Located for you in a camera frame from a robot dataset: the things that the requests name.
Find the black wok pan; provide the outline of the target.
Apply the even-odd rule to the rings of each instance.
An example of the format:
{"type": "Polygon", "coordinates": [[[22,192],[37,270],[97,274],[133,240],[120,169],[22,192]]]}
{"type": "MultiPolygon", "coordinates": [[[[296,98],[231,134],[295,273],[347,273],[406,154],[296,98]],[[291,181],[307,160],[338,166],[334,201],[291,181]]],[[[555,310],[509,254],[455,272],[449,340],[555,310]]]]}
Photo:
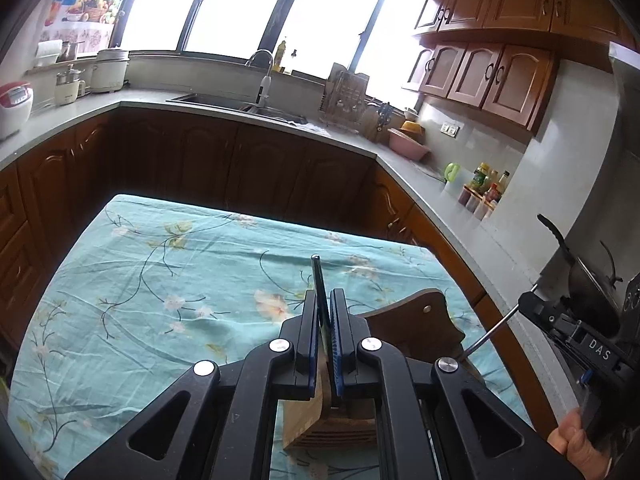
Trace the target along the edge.
{"type": "Polygon", "coordinates": [[[543,214],[537,214],[537,220],[553,234],[564,260],[570,266],[568,308],[576,318],[605,337],[613,338],[620,331],[620,315],[614,298],[614,289],[616,283],[622,279],[616,273],[615,262],[608,246],[601,243],[610,258],[611,275],[604,274],[572,252],[560,230],[543,214]]]}

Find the wall power outlet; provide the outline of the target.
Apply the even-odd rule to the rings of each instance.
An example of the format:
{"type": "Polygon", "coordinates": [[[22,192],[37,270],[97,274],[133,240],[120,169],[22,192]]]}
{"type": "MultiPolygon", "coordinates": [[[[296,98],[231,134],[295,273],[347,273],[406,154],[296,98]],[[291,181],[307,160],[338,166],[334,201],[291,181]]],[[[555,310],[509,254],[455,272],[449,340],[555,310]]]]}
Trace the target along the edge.
{"type": "Polygon", "coordinates": [[[460,127],[456,124],[448,124],[448,122],[443,122],[440,126],[440,132],[446,134],[446,136],[451,136],[455,138],[459,133],[460,127]]]}

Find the green handled white jug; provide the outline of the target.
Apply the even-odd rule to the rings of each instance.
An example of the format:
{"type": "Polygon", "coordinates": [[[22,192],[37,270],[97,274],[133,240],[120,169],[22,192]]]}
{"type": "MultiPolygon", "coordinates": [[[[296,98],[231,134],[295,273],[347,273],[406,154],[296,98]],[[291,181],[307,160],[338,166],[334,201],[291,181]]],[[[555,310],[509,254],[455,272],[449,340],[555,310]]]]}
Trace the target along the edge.
{"type": "Polygon", "coordinates": [[[457,175],[459,171],[460,171],[460,165],[457,162],[450,162],[446,166],[442,174],[444,175],[445,181],[447,183],[452,183],[454,182],[454,180],[457,179],[457,175]]]}

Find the steel range hood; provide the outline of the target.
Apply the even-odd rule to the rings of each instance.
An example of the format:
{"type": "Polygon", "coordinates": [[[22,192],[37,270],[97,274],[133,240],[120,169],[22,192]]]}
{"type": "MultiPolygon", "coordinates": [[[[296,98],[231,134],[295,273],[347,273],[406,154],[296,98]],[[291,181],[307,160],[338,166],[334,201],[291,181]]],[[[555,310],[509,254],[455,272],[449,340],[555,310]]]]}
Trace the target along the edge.
{"type": "Polygon", "coordinates": [[[613,75],[623,115],[631,125],[639,125],[639,90],[640,90],[640,54],[631,48],[611,41],[608,46],[608,57],[612,65],[613,75]]]}

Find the yellow oil bottle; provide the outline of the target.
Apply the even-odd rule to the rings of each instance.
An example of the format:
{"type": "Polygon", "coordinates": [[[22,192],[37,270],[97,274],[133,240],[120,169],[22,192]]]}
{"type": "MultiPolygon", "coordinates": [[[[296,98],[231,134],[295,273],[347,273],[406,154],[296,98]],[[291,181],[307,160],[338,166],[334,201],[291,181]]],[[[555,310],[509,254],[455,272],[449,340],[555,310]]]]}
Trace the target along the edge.
{"type": "Polygon", "coordinates": [[[274,52],[274,55],[273,55],[272,70],[276,73],[280,73],[281,71],[285,50],[286,50],[286,40],[282,39],[277,45],[276,52],[274,52]]]}

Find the condiment bottles group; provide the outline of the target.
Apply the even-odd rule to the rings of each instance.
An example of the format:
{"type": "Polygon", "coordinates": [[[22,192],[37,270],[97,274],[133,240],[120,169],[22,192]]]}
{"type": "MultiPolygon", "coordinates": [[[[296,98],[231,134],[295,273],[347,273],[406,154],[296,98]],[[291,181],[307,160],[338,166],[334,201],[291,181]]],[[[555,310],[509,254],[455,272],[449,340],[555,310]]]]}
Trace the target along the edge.
{"type": "Polygon", "coordinates": [[[506,192],[511,174],[499,172],[481,162],[473,172],[471,181],[463,185],[458,203],[478,220],[489,218],[506,192]]]}

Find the fruit beach poster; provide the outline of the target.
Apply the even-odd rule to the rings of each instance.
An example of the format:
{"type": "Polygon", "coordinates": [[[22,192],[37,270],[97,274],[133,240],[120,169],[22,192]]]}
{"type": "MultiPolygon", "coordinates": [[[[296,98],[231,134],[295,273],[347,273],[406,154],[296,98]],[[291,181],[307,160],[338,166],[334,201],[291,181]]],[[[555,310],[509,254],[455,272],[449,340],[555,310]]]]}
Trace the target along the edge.
{"type": "Polygon", "coordinates": [[[79,56],[106,49],[124,0],[51,0],[40,41],[77,44],[79,56]]]}

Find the upper wooden wall cabinets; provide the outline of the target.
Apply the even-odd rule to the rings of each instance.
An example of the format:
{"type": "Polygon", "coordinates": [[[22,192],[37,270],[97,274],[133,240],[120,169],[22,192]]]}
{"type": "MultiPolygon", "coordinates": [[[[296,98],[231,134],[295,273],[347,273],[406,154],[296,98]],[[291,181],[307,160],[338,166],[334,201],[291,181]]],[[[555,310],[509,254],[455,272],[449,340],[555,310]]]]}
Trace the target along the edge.
{"type": "Polygon", "coordinates": [[[610,0],[425,0],[406,89],[536,133],[559,62],[610,70],[608,47],[639,47],[610,0]]]}

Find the lower wooden base cabinets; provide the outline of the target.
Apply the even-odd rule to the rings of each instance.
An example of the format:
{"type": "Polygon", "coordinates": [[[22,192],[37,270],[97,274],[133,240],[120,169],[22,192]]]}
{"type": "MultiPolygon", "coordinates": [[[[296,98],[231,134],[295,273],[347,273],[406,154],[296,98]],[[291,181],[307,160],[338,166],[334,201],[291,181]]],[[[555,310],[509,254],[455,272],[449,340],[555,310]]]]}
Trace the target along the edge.
{"type": "Polygon", "coordinates": [[[17,353],[55,271],[119,195],[424,248],[470,306],[486,290],[370,156],[231,120],[120,108],[51,136],[2,169],[1,338],[17,353]]]}

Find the dark metal chopstick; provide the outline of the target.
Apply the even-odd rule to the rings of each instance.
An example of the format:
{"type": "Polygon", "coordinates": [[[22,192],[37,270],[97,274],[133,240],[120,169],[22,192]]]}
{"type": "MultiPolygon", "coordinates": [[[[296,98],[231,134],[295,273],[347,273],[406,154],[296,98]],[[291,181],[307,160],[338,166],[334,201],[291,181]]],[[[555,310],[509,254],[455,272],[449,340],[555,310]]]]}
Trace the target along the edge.
{"type": "Polygon", "coordinates": [[[316,290],[318,317],[320,323],[320,333],[323,344],[328,346],[331,342],[331,323],[328,300],[326,300],[326,288],[322,274],[321,260],[319,255],[311,256],[312,275],[314,276],[314,289],[316,290]]]}

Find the yellow bowl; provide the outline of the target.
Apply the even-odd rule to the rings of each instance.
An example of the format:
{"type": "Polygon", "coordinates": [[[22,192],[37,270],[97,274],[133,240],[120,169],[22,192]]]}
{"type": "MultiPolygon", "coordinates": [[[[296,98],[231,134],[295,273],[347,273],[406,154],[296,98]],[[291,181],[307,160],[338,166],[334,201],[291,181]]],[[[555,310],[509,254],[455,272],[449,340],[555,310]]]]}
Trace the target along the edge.
{"type": "Polygon", "coordinates": [[[413,122],[412,120],[405,120],[400,130],[407,136],[413,136],[414,138],[424,135],[423,127],[418,122],[413,122]]]}

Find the wooden utensil holder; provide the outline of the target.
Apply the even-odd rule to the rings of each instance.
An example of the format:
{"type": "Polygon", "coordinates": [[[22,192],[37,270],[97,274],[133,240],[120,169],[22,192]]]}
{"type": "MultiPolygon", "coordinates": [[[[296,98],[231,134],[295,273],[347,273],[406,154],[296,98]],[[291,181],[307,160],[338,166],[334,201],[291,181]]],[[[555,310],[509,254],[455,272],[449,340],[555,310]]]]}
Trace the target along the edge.
{"type": "MultiPolygon", "coordinates": [[[[449,316],[446,299],[437,289],[422,289],[362,316],[372,336],[387,341],[408,358],[433,363],[443,356],[462,355],[464,333],[449,316]]],[[[370,448],[376,443],[374,403],[370,400],[331,404],[326,352],[319,350],[316,392],[309,402],[283,403],[282,446],[303,448],[370,448]]]]}

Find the white red rice cooker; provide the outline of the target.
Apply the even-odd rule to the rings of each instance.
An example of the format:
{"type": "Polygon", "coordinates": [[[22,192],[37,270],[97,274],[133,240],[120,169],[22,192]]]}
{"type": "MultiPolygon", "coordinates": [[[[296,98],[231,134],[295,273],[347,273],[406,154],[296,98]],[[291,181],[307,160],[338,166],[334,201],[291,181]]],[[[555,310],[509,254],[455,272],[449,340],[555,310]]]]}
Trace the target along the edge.
{"type": "Polygon", "coordinates": [[[28,121],[34,89],[28,81],[12,81],[0,88],[0,140],[17,133],[28,121]]]}

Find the silver metal chopstick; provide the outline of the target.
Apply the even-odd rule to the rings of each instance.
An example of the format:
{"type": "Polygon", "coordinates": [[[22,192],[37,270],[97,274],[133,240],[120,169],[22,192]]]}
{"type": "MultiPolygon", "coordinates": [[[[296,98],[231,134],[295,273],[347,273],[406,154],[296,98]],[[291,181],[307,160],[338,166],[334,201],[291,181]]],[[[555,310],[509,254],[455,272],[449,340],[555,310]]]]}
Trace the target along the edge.
{"type": "Polygon", "coordinates": [[[498,339],[498,355],[506,366],[514,367],[516,370],[533,367],[530,357],[535,352],[532,335],[536,334],[536,328],[521,314],[518,304],[514,304],[509,310],[502,310],[488,290],[483,290],[472,301],[471,306],[484,328],[484,333],[462,351],[458,356],[460,363],[470,362],[472,356],[488,342],[495,344],[495,339],[498,339]]]}

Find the chrome kitchen faucet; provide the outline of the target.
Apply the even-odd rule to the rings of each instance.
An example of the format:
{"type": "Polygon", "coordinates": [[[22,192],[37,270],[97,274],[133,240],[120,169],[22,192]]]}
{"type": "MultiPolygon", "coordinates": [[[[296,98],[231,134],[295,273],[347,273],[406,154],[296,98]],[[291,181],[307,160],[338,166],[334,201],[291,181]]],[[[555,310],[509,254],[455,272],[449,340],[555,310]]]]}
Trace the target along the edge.
{"type": "Polygon", "coordinates": [[[267,58],[267,65],[264,76],[262,76],[262,80],[258,86],[256,98],[254,99],[254,107],[256,108],[265,108],[267,106],[269,90],[272,83],[271,73],[274,64],[274,56],[268,49],[258,49],[245,62],[246,67],[252,67],[254,62],[257,61],[261,55],[267,58]]]}

